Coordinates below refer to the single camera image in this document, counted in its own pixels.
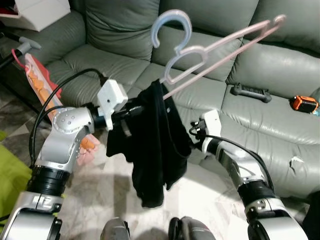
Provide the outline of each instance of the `pink hanger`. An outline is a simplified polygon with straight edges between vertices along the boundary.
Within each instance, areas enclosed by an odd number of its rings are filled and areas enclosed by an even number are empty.
[[[181,84],[180,86],[178,86],[174,90],[170,91],[169,93],[167,93],[166,95],[163,96],[163,99],[165,100],[165,99],[171,97],[173,94],[186,88],[190,84],[193,84],[194,82],[196,82],[198,79],[200,79],[204,75],[215,70],[216,68],[220,67],[225,62],[229,61],[231,58],[233,58],[233,57],[237,56],[238,54],[242,53],[243,51],[247,50],[253,44],[259,42],[260,40],[262,40],[265,37],[269,36],[270,34],[274,33],[275,31],[277,31],[281,27],[281,25],[283,24],[285,19],[286,19],[285,15],[283,15],[283,14],[278,15],[273,19],[272,26],[270,26],[271,25],[270,20],[265,20],[265,21],[256,23],[254,25],[251,25],[249,27],[246,27],[242,30],[239,30],[235,33],[232,33],[232,34],[222,38],[221,40],[219,40],[219,41],[217,41],[207,47],[203,47],[200,45],[193,45],[193,46],[189,46],[189,47],[184,48],[187,45],[187,43],[191,37],[191,34],[192,34],[191,21],[190,21],[188,15],[185,12],[183,12],[181,10],[177,10],[177,9],[169,10],[169,11],[162,13],[157,18],[157,20],[154,22],[154,24],[152,25],[152,28],[151,28],[151,40],[152,40],[153,46],[155,48],[158,48],[160,45],[160,42],[158,39],[158,31],[159,31],[160,27],[162,25],[164,25],[166,22],[169,22],[172,20],[179,21],[183,25],[183,28],[185,31],[185,36],[184,36],[183,41],[178,46],[176,46],[174,48],[176,56],[171,58],[170,61],[166,64],[165,70],[164,70],[164,75],[160,79],[161,83],[167,82],[170,85],[175,84],[176,82],[180,81],[181,79],[185,78],[186,76],[188,76],[189,74],[194,72],[196,69],[205,65],[208,60],[208,53],[211,52],[212,50],[214,50],[215,48],[220,47],[226,43],[229,43],[230,41],[233,41],[235,39],[242,38],[244,35],[260,31],[259,36],[257,36],[256,38],[254,38],[253,40],[251,40],[247,44],[241,46],[236,51],[230,53],[228,56],[226,56],[225,58],[216,62],[212,66],[210,66],[207,69],[203,70],[202,72],[198,73],[197,75],[195,75],[194,77],[192,77],[191,79],[189,79],[185,83]],[[201,56],[202,62],[190,67],[189,69],[185,70],[183,73],[179,74],[175,78],[172,78],[170,76],[170,69],[172,68],[172,66],[180,58],[182,58],[188,54],[194,54],[194,53],[199,54]]]

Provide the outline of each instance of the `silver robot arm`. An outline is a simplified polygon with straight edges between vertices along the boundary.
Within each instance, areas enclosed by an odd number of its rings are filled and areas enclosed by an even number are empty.
[[[22,192],[4,226],[0,240],[58,240],[62,221],[53,213],[61,209],[66,182],[74,169],[80,143],[95,129],[113,129],[112,114],[128,100],[123,87],[108,80],[98,93],[99,107],[62,108]]]
[[[204,114],[195,123],[197,132],[211,134],[215,114]],[[268,184],[268,176],[254,153],[227,141],[206,137],[202,151],[211,153],[227,170],[245,207],[250,240],[308,240],[297,221],[286,210]]]

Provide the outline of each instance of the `sofa armrest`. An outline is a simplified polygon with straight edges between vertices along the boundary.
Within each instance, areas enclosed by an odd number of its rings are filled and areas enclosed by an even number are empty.
[[[86,43],[85,22],[83,16],[76,11],[71,11],[71,13],[40,32],[16,28],[7,28],[7,30],[38,42],[42,49],[32,49],[30,53],[44,65],[61,59],[71,50]],[[17,46],[19,46],[18,42],[7,37],[1,38],[1,57],[4,58],[9,55],[11,49]]]

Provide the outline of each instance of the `gray leather sofa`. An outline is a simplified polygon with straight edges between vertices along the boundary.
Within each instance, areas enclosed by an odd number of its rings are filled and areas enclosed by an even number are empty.
[[[310,96],[320,87],[319,0],[77,0],[71,6],[69,15],[42,32],[15,31],[42,44],[43,50],[32,54],[47,66],[54,82],[60,83],[86,68],[98,68],[122,83],[130,98],[162,76],[174,47],[184,36],[175,23],[164,26],[159,31],[160,47],[154,49],[150,29],[160,13],[169,9],[185,11],[193,25],[188,45],[203,46],[286,14],[287,20],[279,31],[173,99],[187,129],[190,121],[217,109],[221,135],[263,158],[278,195],[306,199],[320,191],[320,118],[292,110],[288,101],[295,95]],[[252,37],[214,50],[207,66]],[[9,54],[15,46],[13,41],[2,38],[1,55]],[[198,61],[195,56],[182,59],[172,75]],[[30,91],[23,72],[14,66],[3,71],[1,79],[22,94]],[[230,89],[236,83],[269,89],[272,101],[234,96]],[[95,101],[99,89],[95,75],[86,74],[63,88],[62,101],[74,106]],[[194,152],[190,160],[210,171],[220,171],[210,157],[204,159]]]

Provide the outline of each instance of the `marble floor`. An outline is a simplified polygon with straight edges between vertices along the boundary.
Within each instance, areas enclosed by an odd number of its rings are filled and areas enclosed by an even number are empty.
[[[26,165],[29,132],[35,114],[0,85],[0,131],[6,133],[1,144]],[[36,151],[50,132],[40,125]],[[106,136],[99,138],[105,142]],[[114,217],[128,222],[134,240],[167,240],[172,217],[190,216],[204,222],[217,240],[247,240],[244,207],[229,178],[212,173],[199,165],[188,164],[186,174],[170,191],[164,191],[161,207],[141,207],[132,185],[133,165],[122,154],[106,157],[99,146],[93,162],[77,166],[58,214],[63,220],[62,240],[98,240],[105,223]],[[304,204],[286,200],[291,213],[301,218]]]

